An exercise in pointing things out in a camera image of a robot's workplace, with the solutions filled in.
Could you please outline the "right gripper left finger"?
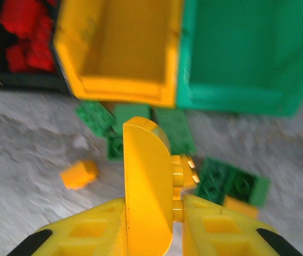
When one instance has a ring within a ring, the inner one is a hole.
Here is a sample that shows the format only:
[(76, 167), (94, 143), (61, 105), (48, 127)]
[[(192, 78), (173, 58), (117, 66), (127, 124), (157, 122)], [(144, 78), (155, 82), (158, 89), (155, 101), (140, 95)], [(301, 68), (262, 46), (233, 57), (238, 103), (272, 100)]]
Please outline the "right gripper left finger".
[(127, 255), (123, 198), (50, 223), (8, 255)]

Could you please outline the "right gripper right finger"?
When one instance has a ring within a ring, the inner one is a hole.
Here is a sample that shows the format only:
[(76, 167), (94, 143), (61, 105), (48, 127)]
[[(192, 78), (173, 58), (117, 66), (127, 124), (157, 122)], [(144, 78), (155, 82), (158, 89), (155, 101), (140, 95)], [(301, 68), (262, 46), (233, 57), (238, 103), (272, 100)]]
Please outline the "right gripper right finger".
[(268, 224), (194, 195), (183, 196), (183, 255), (296, 255)]

